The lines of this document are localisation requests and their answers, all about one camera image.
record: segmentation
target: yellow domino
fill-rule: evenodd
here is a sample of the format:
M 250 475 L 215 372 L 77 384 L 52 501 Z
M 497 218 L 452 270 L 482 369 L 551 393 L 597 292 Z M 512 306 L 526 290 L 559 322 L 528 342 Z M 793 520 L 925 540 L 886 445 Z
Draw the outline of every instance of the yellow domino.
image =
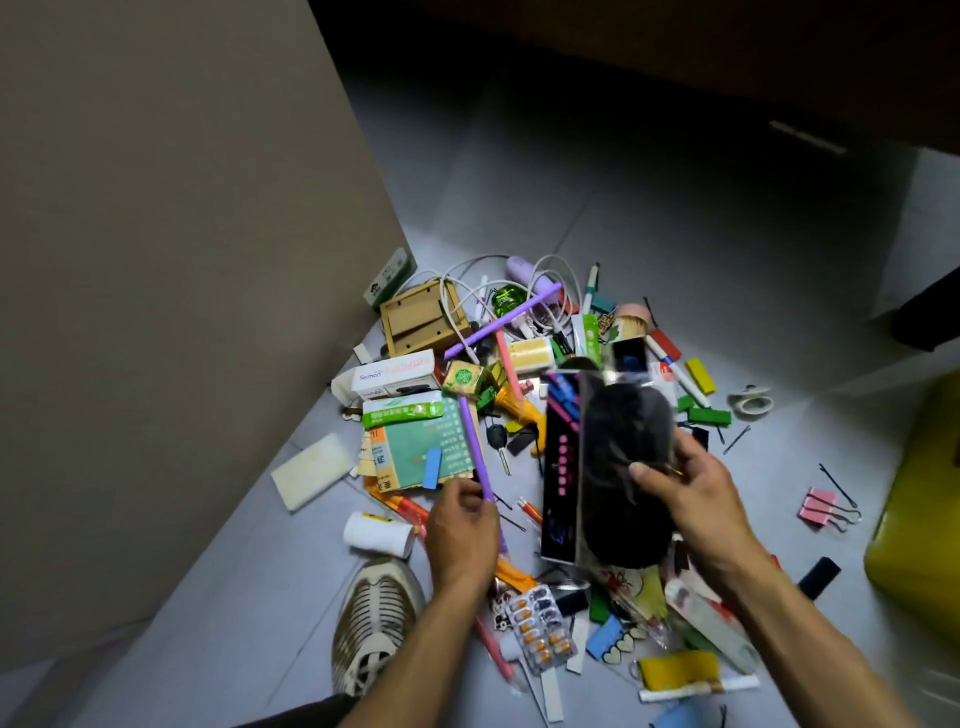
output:
M 717 656 L 705 650 L 650 657 L 637 660 L 636 663 L 648 691 L 673 691 L 690 683 L 720 679 Z
M 700 391 L 705 395 L 711 395 L 717 391 L 717 385 L 713 383 L 707 367 L 704 366 L 704 362 L 700 359 L 690 359 L 686 362 L 686 368 L 689 370 L 693 380 L 697 382 Z

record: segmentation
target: forearm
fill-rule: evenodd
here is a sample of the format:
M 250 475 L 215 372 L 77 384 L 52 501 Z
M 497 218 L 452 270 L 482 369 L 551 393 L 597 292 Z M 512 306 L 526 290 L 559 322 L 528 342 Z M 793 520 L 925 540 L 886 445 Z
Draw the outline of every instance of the forearm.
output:
M 729 587 L 737 615 L 804 728 L 916 725 L 853 643 L 769 559 L 732 574 Z
M 341 724 L 343 728 L 429 728 L 456 677 L 477 612 L 469 591 L 435 595 L 394 660 Z

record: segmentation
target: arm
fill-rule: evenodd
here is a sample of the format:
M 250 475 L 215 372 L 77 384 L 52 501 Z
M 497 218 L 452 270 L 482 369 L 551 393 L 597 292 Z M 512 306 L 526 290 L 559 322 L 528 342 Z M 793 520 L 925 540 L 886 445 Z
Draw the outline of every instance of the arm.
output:
M 896 694 L 756 539 L 730 473 L 677 430 L 684 482 L 638 463 L 636 484 L 670 509 L 704 577 L 750 633 L 794 718 L 805 728 L 916 726 Z
M 429 728 L 436 724 L 473 620 L 493 581 L 500 519 L 468 480 L 444 485 L 427 522 L 433 599 L 370 693 L 342 728 Z

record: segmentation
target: person's left hand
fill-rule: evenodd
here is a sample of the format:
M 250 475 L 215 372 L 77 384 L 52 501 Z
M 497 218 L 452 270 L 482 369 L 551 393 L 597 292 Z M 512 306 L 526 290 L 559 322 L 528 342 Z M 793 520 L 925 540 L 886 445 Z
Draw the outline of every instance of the person's left hand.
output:
M 434 598 L 461 593 L 477 602 L 486 595 L 496 571 L 500 516 L 484 500 L 479 483 L 450 480 L 426 522 Z

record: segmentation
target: hand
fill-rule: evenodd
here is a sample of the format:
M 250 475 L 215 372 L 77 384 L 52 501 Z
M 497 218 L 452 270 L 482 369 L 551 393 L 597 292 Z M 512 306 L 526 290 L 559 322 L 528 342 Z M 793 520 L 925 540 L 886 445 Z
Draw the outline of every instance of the hand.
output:
M 499 552 L 500 516 L 484 500 L 479 483 L 450 480 L 426 522 L 434 598 L 443 592 L 479 601 L 493 582 Z
M 732 574 L 751 566 L 758 556 L 770 561 L 723 463 L 685 430 L 677 428 L 674 442 L 683 480 L 640 463 L 630 466 L 630 477 L 670 510 L 684 539 L 700 557 L 710 586 L 724 586 Z

